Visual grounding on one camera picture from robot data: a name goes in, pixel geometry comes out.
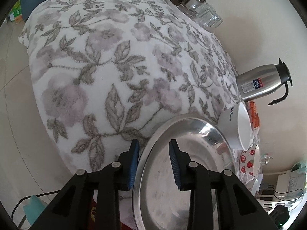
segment thermos label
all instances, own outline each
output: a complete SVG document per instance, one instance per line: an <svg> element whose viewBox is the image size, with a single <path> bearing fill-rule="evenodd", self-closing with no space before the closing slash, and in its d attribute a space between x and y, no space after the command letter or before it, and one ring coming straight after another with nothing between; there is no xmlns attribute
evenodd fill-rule
<svg viewBox="0 0 307 230"><path fill-rule="evenodd" d="M262 81L260 78L254 79L253 81L250 81L248 83L245 83L242 86L242 90L244 93L248 93L250 91L256 90L260 87L263 87Z"/></svg>

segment power cord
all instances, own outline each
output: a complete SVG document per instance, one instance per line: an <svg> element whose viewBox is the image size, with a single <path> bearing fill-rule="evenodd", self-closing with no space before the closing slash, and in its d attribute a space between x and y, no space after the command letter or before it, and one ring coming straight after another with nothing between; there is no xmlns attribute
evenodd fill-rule
<svg viewBox="0 0 307 230"><path fill-rule="evenodd" d="M41 196L44 196L44 195L50 195L50 194L55 194L55 193L59 193L59 191L61 190L57 190L57 191L53 191L53 192L48 192L48 193L43 193L43 194L38 194L36 195L37 197L41 197ZM12 211L12 215L11 215L11 219L13 219L13 216L14 216L14 213L16 211L16 209L18 208L18 206L25 200L25 199L30 199L31 196L26 196L24 198L22 198L18 203L17 205L14 207L13 211Z"/></svg>
<svg viewBox="0 0 307 230"><path fill-rule="evenodd" d="M288 201L288 200L282 200L282 199L278 198L278 197L275 195L275 193L277 193L277 194L287 194L287 193L291 193L291 192L295 192L295 191L301 190L301 191L302 191L302 194L300 195L299 198L301 198L302 195L304 194L304 190L303 190L303 189L296 189L296 190L291 190L291 191L284 192L284 193L279 193L279 192L276 192L276 191L275 191L274 185L269 185L268 187L273 189L273 195L274 195L277 199L279 199L279 200L281 200L281 201Z"/></svg>

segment tiled floor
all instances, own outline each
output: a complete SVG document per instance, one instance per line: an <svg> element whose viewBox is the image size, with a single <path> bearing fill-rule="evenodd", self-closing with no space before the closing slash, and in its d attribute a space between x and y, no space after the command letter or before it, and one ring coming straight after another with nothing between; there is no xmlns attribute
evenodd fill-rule
<svg viewBox="0 0 307 230"><path fill-rule="evenodd" d="M23 26L0 28L0 200L8 214L21 198L58 190L71 177L38 113L28 54L18 41ZM41 198L48 203L53 196ZM14 222L23 216L20 205Z"/></svg>

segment white wall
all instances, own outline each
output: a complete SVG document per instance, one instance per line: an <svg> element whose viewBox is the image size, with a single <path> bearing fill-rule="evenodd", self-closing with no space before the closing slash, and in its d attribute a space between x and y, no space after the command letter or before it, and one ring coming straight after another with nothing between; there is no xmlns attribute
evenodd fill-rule
<svg viewBox="0 0 307 230"><path fill-rule="evenodd" d="M256 100L261 149L274 155L264 170L289 169L307 157L307 28L288 0L207 1L224 19L216 35L240 73L279 57L290 69L294 87L285 101L267 106L284 88Z"/></svg>

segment silver oval tray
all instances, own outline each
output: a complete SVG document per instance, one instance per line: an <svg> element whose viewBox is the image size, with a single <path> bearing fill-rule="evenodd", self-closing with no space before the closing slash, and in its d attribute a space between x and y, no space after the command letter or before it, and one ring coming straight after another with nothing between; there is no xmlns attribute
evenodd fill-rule
<svg viewBox="0 0 307 230"><path fill-rule="evenodd" d="M230 169L236 173L231 150L211 121L193 114L173 117L152 135L139 160L133 188L133 214L138 230L187 228L190 191L181 192L175 185L168 153L171 139L177 140L180 150L187 152L192 161L207 169ZM217 223L214 191L212 202Z"/></svg>

